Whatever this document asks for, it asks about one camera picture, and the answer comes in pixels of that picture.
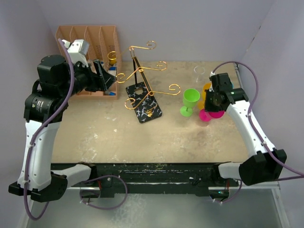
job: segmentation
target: gold curved hook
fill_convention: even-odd
[[[150,67],[143,67],[143,66],[141,66],[141,67],[138,67],[136,70],[134,70],[133,73],[131,73],[131,74],[127,77],[127,79],[124,80],[124,81],[120,81],[120,80],[123,79],[123,78],[125,77],[125,73],[119,73],[118,75],[116,75],[116,78],[117,78],[119,75],[121,75],[121,77],[119,78],[119,81],[118,81],[118,80],[116,80],[116,81],[117,81],[117,83],[125,83],[127,80],[130,79],[130,77],[132,77],[132,75],[134,75],[134,74],[135,74],[138,70],[140,70],[140,69],[158,70],[158,71],[163,71],[163,70],[167,69],[167,63],[166,63],[165,61],[159,61],[159,62],[156,64],[157,67],[162,67],[162,66],[164,66],[164,65],[159,65],[159,63],[164,63],[164,64],[166,65],[165,68],[163,68],[163,69],[157,69],[157,68],[150,68]]]
[[[178,88],[178,92],[177,93],[174,93],[174,94],[170,94],[170,93],[166,93],[166,92],[158,92],[158,91],[150,91],[150,92],[148,92],[147,94],[146,94],[146,96],[144,96],[144,98],[137,104],[137,106],[135,106],[135,107],[132,107],[132,108],[129,108],[129,107],[127,107],[127,102],[128,101],[131,101],[131,105],[133,105],[134,104],[134,102],[135,102],[135,99],[134,98],[128,98],[128,99],[126,99],[126,101],[125,101],[125,103],[124,103],[124,106],[127,108],[127,109],[129,109],[129,110],[133,110],[133,109],[136,109],[136,108],[138,108],[138,106],[147,98],[147,96],[154,96],[153,95],[153,93],[157,93],[157,94],[167,94],[167,95],[173,95],[173,96],[175,96],[175,95],[178,95],[180,92],[181,92],[181,87],[178,85],[178,84],[171,84],[170,86],[169,86],[169,90],[173,90],[173,91],[175,91],[175,90],[177,90],[176,88],[172,88],[172,86],[176,86],[177,88]]]
[[[135,56],[135,52],[134,52],[134,48],[140,48],[140,49],[147,49],[147,50],[152,50],[156,48],[156,42],[153,40],[150,40],[146,43],[147,46],[153,46],[153,47],[139,47],[139,46],[129,46],[127,49],[125,49],[120,56],[122,56],[127,50],[130,51],[131,57],[133,58]],[[108,59],[109,60],[116,60],[117,56],[116,56],[116,51],[111,51],[108,53]]]

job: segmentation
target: gray wall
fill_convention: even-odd
[[[37,64],[57,52],[57,46],[34,0],[0,1],[0,42],[0,226],[14,228],[24,206],[21,197],[8,193],[8,186],[22,167],[24,101],[38,77]]]
[[[240,60],[274,0],[37,0],[59,25],[116,25],[121,49],[155,40],[148,60]]]
[[[304,1],[278,0],[242,61],[255,70],[260,93],[253,110],[266,134],[285,149],[287,164],[304,172]],[[252,76],[240,71],[249,97]],[[294,176],[284,172],[283,176]],[[284,204],[293,228],[304,225],[304,181],[281,182]]]

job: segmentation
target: plastic wine glass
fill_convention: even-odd
[[[180,114],[189,117],[193,114],[193,107],[197,104],[200,99],[200,93],[196,89],[186,89],[182,102],[185,106],[180,108]]]

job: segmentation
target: wooden crate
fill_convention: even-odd
[[[122,69],[122,59],[120,56],[119,43],[117,38],[117,31],[115,26],[59,26],[56,32],[56,39],[65,39],[71,43],[76,39],[84,39],[89,43],[89,50],[86,55],[88,62],[94,59],[99,59],[104,63],[104,69],[109,70],[110,61],[108,59],[108,53],[116,51],[117,56],[117,68],[116,73],[119,74]],[[64,57],[65,54],[58,43],[58,47],[61,55]],[[93,99],[118,99],[118,83],[114,83],[109,91],[116,93],[114,96],[105,95],[104,92],[87,92],[82,91],[81,93],[74,96],[74,98],[93,98]]]

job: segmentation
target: gray floor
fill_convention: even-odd
[[[123,198],[93,199],[98,206],[113,206]],[[34,203],[37,215],[44,204]],[[80,203],[79,190],[68,190],[51,202],[39,221],[27,228],[280,228],[271,189],[243,189],[227,204],[193,195],[130,195],[118,209],[98,210]]]

